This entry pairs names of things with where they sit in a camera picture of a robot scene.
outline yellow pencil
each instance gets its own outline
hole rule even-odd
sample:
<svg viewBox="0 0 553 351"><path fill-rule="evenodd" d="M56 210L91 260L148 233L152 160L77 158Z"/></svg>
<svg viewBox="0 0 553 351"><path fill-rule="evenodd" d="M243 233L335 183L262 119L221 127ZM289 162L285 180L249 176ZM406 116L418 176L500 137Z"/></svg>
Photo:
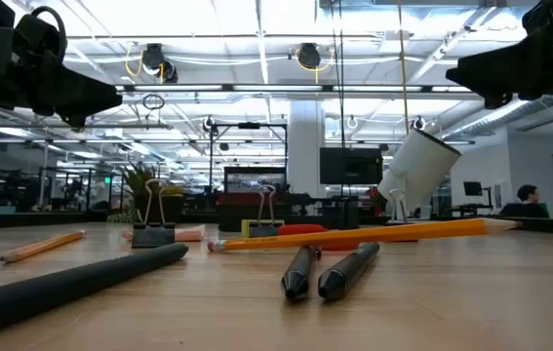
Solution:
<svg viewBox="0 0 553 351"><path fill-rule="evenodd" d="M4 261L5 263L16 262L21 259L33 256L35 254L39 254L44 251L50 250L52 248L56 248L63 244L67 244L75 240L79 240L83 238L84 235L85 235L85 231L80 230L76 233L59 235L57 237L54 237L45 241L25 245L23 247L10 250L7 253L3 254L2 256L0 256L0 261Z"/></svg>
<svg viewBox="0 0 553 351"><path fill-rule="evenodd" d="M497 234L515 228L511 220L475 218L436 223L410 224L323 233L296 234L266 238L218 240L210 242L211 252L248 249L274 249L322 244L390 242Z"/></svg>

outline television screen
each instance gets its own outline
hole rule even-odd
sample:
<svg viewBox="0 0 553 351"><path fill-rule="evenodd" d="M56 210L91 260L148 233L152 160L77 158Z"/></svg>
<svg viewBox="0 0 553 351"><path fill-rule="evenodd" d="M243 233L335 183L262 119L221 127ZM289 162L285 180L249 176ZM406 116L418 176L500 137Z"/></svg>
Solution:
<svg viewBox="0 0 553 351"><path fill-rule="evenodd" d="M322 147L319 156L319 178L322 184L379 184L382 180L382 154L379 148Z"/></svg>

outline monitor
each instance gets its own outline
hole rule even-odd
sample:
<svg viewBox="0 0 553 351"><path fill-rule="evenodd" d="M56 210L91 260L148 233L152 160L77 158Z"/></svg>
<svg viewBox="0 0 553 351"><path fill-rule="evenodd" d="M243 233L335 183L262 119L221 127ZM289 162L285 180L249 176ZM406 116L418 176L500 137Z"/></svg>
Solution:
<svg viewBox="0 0 553 351"><path fill-rule="evenodd" d="M464 195L466 196L482 196L482 183L479 181L465 181Z"/></svg>
<svg viewBox="0 0 553 351"><path fill-rule="evenodd" d="M322 184L379 184L382 180L379 148L322 147L319 151Z"/></svg>

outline wooden table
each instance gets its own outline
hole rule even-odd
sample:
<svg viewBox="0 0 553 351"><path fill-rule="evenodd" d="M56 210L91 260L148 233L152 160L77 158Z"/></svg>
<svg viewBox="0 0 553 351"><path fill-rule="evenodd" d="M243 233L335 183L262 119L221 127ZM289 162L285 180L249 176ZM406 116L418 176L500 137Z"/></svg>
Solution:
<svg viewBox="0 0 553 351"><path fill-rule="evenodd" d="M0 285L127 254L103 223L0 230L0 254L75 229L87 240L11 265ZM217 235L210 227L211 235ZM206 253L0 331L0 350L553 350L553 235L382 245L343 301L291 306L296 250ZM319 274L342 253L325 253Z"/></svg>

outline black cylinder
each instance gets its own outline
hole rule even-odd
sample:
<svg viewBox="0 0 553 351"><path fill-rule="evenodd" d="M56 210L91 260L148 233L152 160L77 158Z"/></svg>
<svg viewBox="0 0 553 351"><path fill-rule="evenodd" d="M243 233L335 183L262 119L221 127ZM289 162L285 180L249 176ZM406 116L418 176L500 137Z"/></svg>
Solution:
<svg viewBox="0 0 553 351"><path fill-rule="evenodd" d="M356 253L351 253L337 262L319 278L318 294L328 301L343 298L379 250L378 243L366 243Z"/></svg>
<svg viewBox="0 0 553 351"><path fill-rule="evenodd" d="M95 293L183 258L172 244L0 287L0 328Z"/></svg>
<svg viewBox="0 0 553 351"><path fill-rule="evenodd" d="M315 247L301 247L294 260L281 279L285 297L290 302L297 302L308 297L308 278L313 272L315 256L321 255Z"/></svg>

